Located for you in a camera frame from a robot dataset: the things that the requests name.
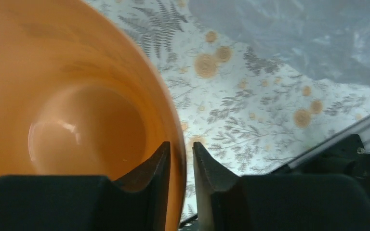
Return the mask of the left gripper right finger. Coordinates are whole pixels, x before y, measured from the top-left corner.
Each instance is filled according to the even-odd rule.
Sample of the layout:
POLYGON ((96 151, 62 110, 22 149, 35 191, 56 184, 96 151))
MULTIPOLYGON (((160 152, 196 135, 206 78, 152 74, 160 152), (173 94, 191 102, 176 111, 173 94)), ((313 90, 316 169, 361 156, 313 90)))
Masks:
POLYGON ((196 192, 202 231, 370 231, 370 198, 347 175, 243 175, 196 192))

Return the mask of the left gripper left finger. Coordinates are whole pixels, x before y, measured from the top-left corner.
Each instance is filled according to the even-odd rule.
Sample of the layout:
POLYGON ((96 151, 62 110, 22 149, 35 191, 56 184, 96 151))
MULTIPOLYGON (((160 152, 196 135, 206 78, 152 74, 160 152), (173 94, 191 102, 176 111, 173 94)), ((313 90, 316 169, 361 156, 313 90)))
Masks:
POLYGON ((162 231, 170 156, 165 141, 116 181, 106 176, 2 176, 0 231, 162 231))

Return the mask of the orange plastic trash bin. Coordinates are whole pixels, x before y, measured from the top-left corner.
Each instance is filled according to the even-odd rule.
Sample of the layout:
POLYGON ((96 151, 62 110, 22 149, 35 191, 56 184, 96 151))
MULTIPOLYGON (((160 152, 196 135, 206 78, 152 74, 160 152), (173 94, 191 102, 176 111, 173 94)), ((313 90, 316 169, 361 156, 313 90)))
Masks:
POLYGON ((81 0, 0 0, 0 176, 115 180, 171 144, 165 230, 180 223, 185 144, 162 77, 81 0))

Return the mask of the light blue plastic trash bag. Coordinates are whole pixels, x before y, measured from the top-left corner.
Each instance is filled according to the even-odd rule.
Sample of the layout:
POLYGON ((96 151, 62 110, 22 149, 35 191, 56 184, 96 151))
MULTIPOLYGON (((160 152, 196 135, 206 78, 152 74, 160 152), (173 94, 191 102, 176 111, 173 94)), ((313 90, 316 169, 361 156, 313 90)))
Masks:
POLYGON ((311 79, 370 87, 370 0, 191 0, 203 25, 311 79))

